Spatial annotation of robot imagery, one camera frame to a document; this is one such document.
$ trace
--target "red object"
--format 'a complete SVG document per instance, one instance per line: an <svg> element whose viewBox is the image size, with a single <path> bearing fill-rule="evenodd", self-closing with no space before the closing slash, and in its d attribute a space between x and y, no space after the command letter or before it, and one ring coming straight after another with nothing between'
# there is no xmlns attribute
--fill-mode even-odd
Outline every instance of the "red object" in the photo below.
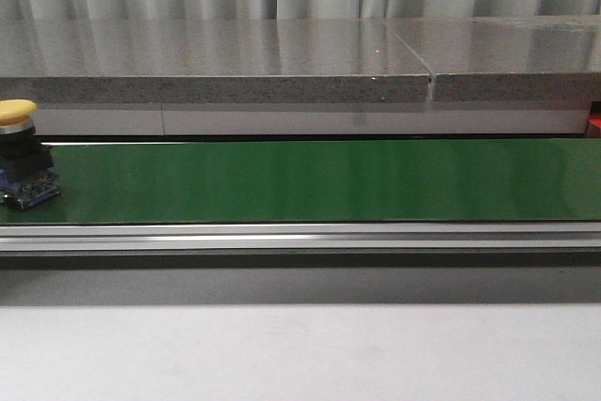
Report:
<svg viewBox="0 0 601 401"><path fill-rule="evenodd" d="M595 113L589 116L589 122L594 126L601 128L601 113Z"/></svg>

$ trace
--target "gray stone slab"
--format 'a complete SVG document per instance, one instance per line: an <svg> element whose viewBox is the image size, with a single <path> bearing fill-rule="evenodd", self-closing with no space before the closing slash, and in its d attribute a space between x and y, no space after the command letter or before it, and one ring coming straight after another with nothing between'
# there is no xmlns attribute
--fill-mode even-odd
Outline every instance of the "gray stone slab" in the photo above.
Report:
<svg viewBox="0 0 601 401"><path fill-rule="evenodd" d="M601 100L601 16L386 24L429 67L435 104L531 101L569 110Z"/></svg>
<svg viewBox="0 0 601 401"><path fill-rule="evenodd" d="M421 102L377 20L0 23L0 98L44 103Z"/></svg>

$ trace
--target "green belt surface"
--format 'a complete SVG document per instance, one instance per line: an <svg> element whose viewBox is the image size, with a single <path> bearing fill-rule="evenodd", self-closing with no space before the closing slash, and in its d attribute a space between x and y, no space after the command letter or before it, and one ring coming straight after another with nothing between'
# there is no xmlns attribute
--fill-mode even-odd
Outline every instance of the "green belt surface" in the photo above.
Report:
<svg viewBox="0 0 601 401"><path fill-rule="evenodd" d="M76 145L0 224L600 220L601 140Z"/></svg>

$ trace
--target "white table surface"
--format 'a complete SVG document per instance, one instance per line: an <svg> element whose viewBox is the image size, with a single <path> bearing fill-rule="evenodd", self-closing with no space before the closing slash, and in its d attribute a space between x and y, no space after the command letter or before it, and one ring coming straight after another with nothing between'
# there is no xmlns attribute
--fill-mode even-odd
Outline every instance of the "white table surface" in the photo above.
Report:
<svg viewBox="0 0 601 401"><path fill-rule="evenodd" d="M359 297L361 304L301 302L302 294L288 304L256 302L253 296L236 301L228 290L264 290L263 298L269 297L268 286L290 297L294 290L308 290L299 284L303 271L265 270L271 274L265 282L261 270L226 270L231 284L215 271L0 271L0 399L548 401L601 396L601 303L449 302L480 289L502 291L512 281L518 286L522 278L516 274L523 271L534 282L522 284L522 291L524 286L545 289L543 281L559 283L566 272L575 281L572 290L580 286L577 278L588 278L595 288L598 269L484 274L447 269L459 271L447 274L450 278L436 269L329 269L329 280L338 275L327 287L317 276L308 278L319 290L355 290L350 298L371 286L371 299L381 301L373 288L378 277L399 300L408 290L407 303ZM155 284L145 285L146 277ZM278 283L278 277L291 284ZM369 277L376 285L365 282ZM345 279L359 282L345 285ZM486 287L487 279L493 282ZM420 281L429 288L411 291ZM153 286L158 294L124 296ZM570 289L565 281L561 287ZM459 290L460 296L455 293L445 303L436 302L437 295L424 298L424 292L437 289ZM422 302L412 301L420 296Z"/></svg>

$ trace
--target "metal frame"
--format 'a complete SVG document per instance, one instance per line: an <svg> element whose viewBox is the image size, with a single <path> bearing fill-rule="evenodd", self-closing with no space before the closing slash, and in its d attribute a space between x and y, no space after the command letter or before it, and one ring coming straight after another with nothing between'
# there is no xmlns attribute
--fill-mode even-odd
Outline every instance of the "metal frame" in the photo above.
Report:
<svg viewBox="0 0 601 401"><path fill-rule="evenodd" d="M0 256L601 251L601 222L0 226Z"/></svg>
<svg viewBox="0 0 601 401"><path fill-rule="evenodd" d="M20 131L26 131L34 127L34 121L28 117L24 122L18 124L9 124L7 126L0 126L0 135L10 135L12 133L18 133Z"/></svg>

